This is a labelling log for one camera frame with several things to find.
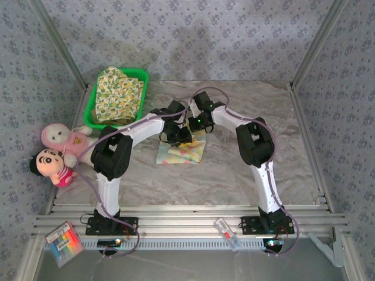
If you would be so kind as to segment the grey metal corner bracket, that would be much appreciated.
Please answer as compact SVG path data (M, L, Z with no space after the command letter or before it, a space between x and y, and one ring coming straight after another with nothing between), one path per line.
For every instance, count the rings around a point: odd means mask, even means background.
M332 246L324 244L313 232L307 233L308 238L315 244L315 246L326 256L331 264L336 268L343 268L344 250L342 244L342 232L339 228L334 228Z

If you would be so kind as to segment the black-haired plush doll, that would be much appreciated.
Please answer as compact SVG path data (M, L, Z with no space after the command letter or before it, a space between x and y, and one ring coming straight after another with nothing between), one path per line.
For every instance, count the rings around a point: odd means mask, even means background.
M32 156L29 162L29 170L37 176L48 178L54 186L60 189L71 185L77 175L64 164L62 152L53 149L43 149Z

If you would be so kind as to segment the aluminium frame post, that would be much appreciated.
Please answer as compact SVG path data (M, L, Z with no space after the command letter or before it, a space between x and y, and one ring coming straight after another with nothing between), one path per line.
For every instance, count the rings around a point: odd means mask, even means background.
M349 0L332 0L331 6L290 82L291 90L295 91L300 87L348 2Z
M79 68L77 67L74 59L72 58L63 38L61 37L54 21L49 16L47 9L41 0L28 0L31 8L34 10L36 16L40 20L42 26L44 27L48 37L52 41L55 49L63 60L63 63L67 67L70 74L73 76L76 84L81 89L87 88L87 83L85 82Z

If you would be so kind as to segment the aluminium extrusion base rails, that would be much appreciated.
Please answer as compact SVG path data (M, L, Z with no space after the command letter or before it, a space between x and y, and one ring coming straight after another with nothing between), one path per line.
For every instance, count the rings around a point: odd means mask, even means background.
M348 234L349 227L344 214L332 213L327 204L290 205L289 213L296 219L301 235L309 232L319 237L329 237L334 227ZM81 237L85 236L84 214L90 212L87 205L55 205L48 215L36 217L32 235L46 235L65 221L70 221ZM149 205L122 207L123 217L137 217L138 231L143 238L217 238L213 226L222 217L237 234L240 218L258 214L256 207L246 205Z

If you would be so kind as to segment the small clear box red label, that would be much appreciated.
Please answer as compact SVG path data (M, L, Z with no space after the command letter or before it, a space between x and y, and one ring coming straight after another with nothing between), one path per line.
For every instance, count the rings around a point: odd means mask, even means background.
M223 237L232 251L235 252L240 250L241 243L238 240L237 235L231 230L223 218L218 218L214 222L214 227L218 230L219 234Z

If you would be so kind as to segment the green plastic basket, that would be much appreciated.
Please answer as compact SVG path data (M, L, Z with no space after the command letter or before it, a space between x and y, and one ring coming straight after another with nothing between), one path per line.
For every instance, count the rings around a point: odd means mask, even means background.
M118 69L123 71L127 76L138 78L138 79L140 79L144 82L144 90L143 90L142 97L141 97L141 105L140 105L139 113L138 113L138 115L135 119L135 121L137 121L141 118L141 115L142 115L142 110L143 110L143 107L144 107L144 100L145 100L145 96L146 96L146 89L147 89L147 85L148 85L149 75L145 70L142 70L140 68L118 68ZM94 124L93 119L91 117L91 110L95 109L97 78L96 78L96 81L94 82L93 89L91 90L90 97L88 99L88 103L87 103L86 109L84 111L84 123L87 126L93 128L93 129L102 130L105 127L105 125Z

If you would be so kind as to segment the clear box of coloured markers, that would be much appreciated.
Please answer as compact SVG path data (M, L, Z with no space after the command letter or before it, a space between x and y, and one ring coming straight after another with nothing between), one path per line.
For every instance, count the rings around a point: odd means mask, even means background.
M58 268L70 262L84 250L77 232L68 221L48 233L45 241L52 251Z

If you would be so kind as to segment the pink hooded plush doll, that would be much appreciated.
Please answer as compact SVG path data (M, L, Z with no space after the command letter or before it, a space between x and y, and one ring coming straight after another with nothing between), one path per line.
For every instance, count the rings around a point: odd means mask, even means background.
M50 124L41 133L43 145L49 149L62 152L64 164L73 168L77 162L82 162L94 167L91 161L91 148L84 156L79 157L90 145L98 140L98 134L93 134L93 129L88 126L80 126L70 130L64 124Z

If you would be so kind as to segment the pastel pink flower skirt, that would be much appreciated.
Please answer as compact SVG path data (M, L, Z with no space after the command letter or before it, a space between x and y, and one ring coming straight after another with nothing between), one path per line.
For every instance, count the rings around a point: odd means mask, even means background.
M166 140L164 133L161 135L161 139ZM206 132L202 130L192 133L192 140L190 146L182 148L161 141L156 156L156 164L199 164L206 146Z

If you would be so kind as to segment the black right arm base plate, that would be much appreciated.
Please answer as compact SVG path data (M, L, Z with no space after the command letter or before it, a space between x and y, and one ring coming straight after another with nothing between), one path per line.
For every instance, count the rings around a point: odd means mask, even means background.
M280 222L270 223L260 216L241 217L238 227L243 235L251 234L294 234L294 224L289 217L284 217Z

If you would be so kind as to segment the lemon print skirt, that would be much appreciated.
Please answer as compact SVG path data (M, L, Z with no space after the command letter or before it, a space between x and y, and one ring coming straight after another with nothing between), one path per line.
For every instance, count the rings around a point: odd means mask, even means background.
M97 78L95 112L99 121L136 119L144 82L110 66Z

